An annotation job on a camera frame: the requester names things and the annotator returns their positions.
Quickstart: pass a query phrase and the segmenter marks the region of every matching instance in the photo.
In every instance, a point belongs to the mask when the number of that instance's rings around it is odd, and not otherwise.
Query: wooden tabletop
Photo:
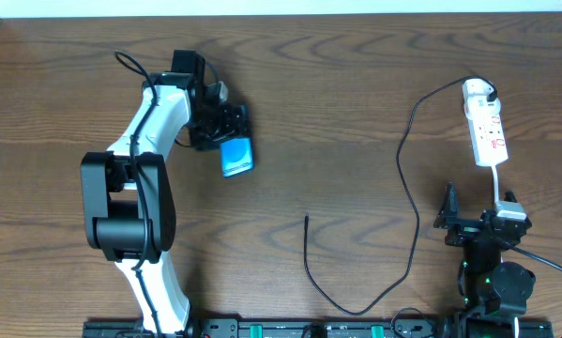
[[[178,227],[172,249],[198,311],[246,318],[342,317],[402,276],[416,218],[395,152],[416,101],[471,73],[494,82],[510,159],[499,165],[533,227],[521,248],[562,264],[562,14],[352,15],[5,20],[0,29],[0,337],[78,337],[89,318],[141,315],[125,277],[89,248],[80,162],[124,131],[142,79],[195,49],[249,106],[257,165],[222,178],[220,154],[175,147],[167,163]],[[475,165],[462,90],[420,106],[402,153],[420,239],[405,282],[367,318],[406,306],[463,306],[462,249],[432,227],[448,182],[463,215],[491,206]],[[528,316],[562,334],[562,273],[516,253],[537,275]]]

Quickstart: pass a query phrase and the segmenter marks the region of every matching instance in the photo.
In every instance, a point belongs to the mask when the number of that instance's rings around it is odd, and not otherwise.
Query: wood grain
[[[415,216],[395,166],[413,104],[471,71],[503,102],[513,189],[534,224],[523,247],[562,263],[562,14],[358,15],[8,20],[0,29],[0,337],[78,337],[87,318],[140,315],[124,277],[86,244],[79,164],[128,125],[137,76],[173,49],[213,63],[254,123],[255,171],[223,179],[219,154],[175,148],[167,163],[180,283],[198,311],[244,317],[339,317],[405,269]],[[462,257],[432,228],[445,185],[467,216],[491,204],[452,88],[420,107],[402,165],[421,215],[410,277],[367,317],[404,306],[462,306]],[[538,281],[528,315],[562,334],[562,274],[515,254]]]

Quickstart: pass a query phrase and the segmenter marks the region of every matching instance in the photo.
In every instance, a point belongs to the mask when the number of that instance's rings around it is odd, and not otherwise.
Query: white backdrop
[[[0,0],[0,18],[562,11],[562,0]]]

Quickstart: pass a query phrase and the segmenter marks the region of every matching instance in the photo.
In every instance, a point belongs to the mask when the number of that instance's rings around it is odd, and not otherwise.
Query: white power strip
[[[499,116],[501,102],[487,101],[494,89],[480,79],[471,79],[463,84],[464,113],[478,166],[495,166],[508,159],[506,137]]]

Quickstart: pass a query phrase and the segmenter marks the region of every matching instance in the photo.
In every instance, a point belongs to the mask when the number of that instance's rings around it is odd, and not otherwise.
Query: wooden table
[[[311,215],[312,274],[361,309],[404,272],[415,215],[395,152],[414,103],[472,72],[503,103],[513,189],[533,222],[522,248],[562,264],[562,14],[5,20],[0,29],[0,337],[78,337],[88,318],[141,315],[128,282],[84,235],[79,165],[129,124],[142,79],[196,49],[254,123],[257,166],[224,179],[218,152],[175,147],[167,163],[179,282],[200,312],[341,317],[302,266]],[[491,171],[470,148],[462,91],[418,110],[403,149],[421,216],[408,279],[368,318],[405,306],[463,306],[462,258],[433,229],[446,183],[464,216],[491,206]],[[527,315],[562,334],[562,273],[515,253],[537,274]]]

